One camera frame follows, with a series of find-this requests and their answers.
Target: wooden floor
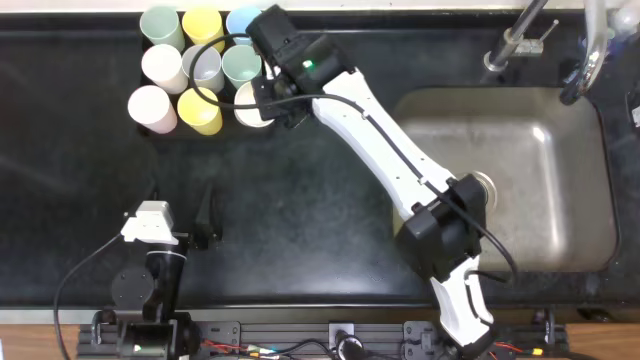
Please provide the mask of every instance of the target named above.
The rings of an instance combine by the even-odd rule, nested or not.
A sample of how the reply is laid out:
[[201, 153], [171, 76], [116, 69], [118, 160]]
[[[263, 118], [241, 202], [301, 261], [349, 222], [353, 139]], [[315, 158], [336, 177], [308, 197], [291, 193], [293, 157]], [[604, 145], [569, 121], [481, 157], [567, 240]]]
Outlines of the wooden floor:
[[[602, 360], [640, 359], [640, 324], [575, 324], [567, 328], [572, 351]], [[63, 326], [62, 333], [73, 356], [78, 327]], [[51, 325], [1, 325], [0, 340], [4, 360], [62, 360]]]

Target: sink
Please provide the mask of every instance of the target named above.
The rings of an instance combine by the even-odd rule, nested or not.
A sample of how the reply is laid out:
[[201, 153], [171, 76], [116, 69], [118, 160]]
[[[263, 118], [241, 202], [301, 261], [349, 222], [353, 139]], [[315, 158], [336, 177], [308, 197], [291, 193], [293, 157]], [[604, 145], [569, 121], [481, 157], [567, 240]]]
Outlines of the sink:
[[[617, 242], [598, 114], [552, 88], [441, 88], [394, 118], [429, 157], [488, 194], [487, 226], [524, 271], [595, 271]], [[481, 268], [508, 270], [482, 240]]]

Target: blue cup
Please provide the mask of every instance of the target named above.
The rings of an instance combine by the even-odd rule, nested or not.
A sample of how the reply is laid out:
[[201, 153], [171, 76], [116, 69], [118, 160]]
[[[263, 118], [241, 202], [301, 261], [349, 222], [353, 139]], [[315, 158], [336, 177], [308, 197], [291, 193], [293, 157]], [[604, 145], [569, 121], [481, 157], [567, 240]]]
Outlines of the blue cup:
[[[247, 31], [247, 26], [260, 15], [261, 11], [255, 7], [243, 7], [235, 9], [227, 16], [227, 32], [229, 34], [242, 34]], [[251, 45], [249, 38], [233, 38], [237, 45]]]

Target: countertop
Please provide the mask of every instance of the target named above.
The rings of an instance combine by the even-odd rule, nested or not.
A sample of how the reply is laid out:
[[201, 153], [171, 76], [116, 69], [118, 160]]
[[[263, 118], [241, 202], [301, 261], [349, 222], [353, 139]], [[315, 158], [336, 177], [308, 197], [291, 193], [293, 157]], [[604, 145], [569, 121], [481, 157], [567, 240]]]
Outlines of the countertop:
[[[431, 306], [435, 298], [396, 253], [391, 201], [351, 149], [308, 119], [295, 129], [248, 129], [225, 116], [220, 134], [143, 136], [126, 113], [140, 85], [135, 14], [12, 15], [0, 26], [0, 306], [49, 307], [75, 263], [115, 235], [152, 179], [187, 228], [212, 182], [224, 241], [192, 251], [179, 306]], [[538, 59], [487, 80], [480, 59], [514, 13], [297, 14], [329, 29], [390, 112], [424, 87], [560, 87], [580, 59], [583, 16], [546, 13], [560, 27]], [[527, 273], [516, 289], [483, 281], [493, 307], [616, 306], [640, 302], [640, 140], [625, 94], [640, 79], [640, 44], [605, 64], [589, 99], [600, 112], [619, 248], [594, 273]], [[110, 283], [141, 263], [119, 244], [65, 289], [63, 307], [112, 303]]]

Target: faucet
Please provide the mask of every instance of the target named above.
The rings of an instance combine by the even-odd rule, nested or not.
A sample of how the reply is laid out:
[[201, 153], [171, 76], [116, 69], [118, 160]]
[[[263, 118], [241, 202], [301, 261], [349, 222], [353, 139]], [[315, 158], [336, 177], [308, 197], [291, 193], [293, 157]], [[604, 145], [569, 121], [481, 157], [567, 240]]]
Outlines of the faucet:
[[575, 72], [560, 93], [560, 102], [575, 103], [596, 80], [607, 54], [607, 9], [604, 0], [584, 0], [587, 23], [587, 51], [580, 70]]
[[[493, 50], [485, 54], [484, 66], [491, 72], [502, 72], [511, 56], [539, 56], [544, 49], [543, 41], [558, 25], [555, 20], [540, 39], [524, 39], [524, 33], [548, 0], [532, 0], [522, 12], [515, 25], [504, 31]], [[560, 93], [565, 105], [575, 103], [595, 81], [604, 63], [607, 52], [607, 12], [604, 0], [584, 0], [587, 24], [587, 50], [581, 68], [575, 71]]]

